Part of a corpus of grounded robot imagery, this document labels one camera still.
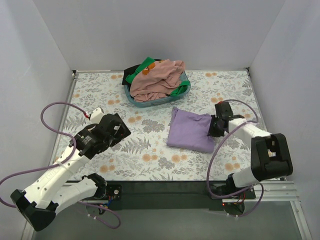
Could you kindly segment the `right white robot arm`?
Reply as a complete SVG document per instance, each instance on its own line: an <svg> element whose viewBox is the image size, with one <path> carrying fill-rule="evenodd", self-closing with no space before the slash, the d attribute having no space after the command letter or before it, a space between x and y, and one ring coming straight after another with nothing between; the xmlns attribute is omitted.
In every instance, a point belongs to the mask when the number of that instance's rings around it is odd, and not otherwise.
<svg viewBox="0 0 320 240"><path fill-rule="evenodd" d="M214 151L217 155L223 143L232 135L241 139L250 149L250 166L230 174L223 186L214 188L206 177L206 188L211 197L237 199L245 191L264 180L292 175L293 164L286 137L282 133L270 133L255 126L256 120L246 120L234 114L229 100L215 104L208 135L222 137Z"/></svg>

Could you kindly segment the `purple t shirt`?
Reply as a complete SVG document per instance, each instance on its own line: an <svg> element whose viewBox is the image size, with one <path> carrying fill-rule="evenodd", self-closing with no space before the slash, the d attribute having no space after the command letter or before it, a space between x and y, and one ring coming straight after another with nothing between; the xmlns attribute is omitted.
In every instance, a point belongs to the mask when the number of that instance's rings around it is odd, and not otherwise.
<svg viewBox="0 0 320 240"><path fill-rule="evenodd" d="M174 107L166 144L211 154L215 148L214 139L208 136L211 120L209 114L196 114Z"/></svg>

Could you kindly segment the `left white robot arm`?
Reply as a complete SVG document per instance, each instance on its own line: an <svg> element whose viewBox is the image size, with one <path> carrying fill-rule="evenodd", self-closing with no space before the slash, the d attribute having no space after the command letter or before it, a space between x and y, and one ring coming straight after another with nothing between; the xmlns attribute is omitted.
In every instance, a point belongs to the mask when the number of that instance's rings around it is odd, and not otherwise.
<svg viewBox="0 0 320 240"><path fill-rule="evenodd" d="M94 156L131 134L117 113L94 113L90 120L91 124L71 139L61 161L56 161L56 167L48 169L30 186L16 189L10 195L15 207L37 232L48 227L62 210L79 201L109 198L108 183L97 173L85 175L79 182L63 188Z"/></svg>

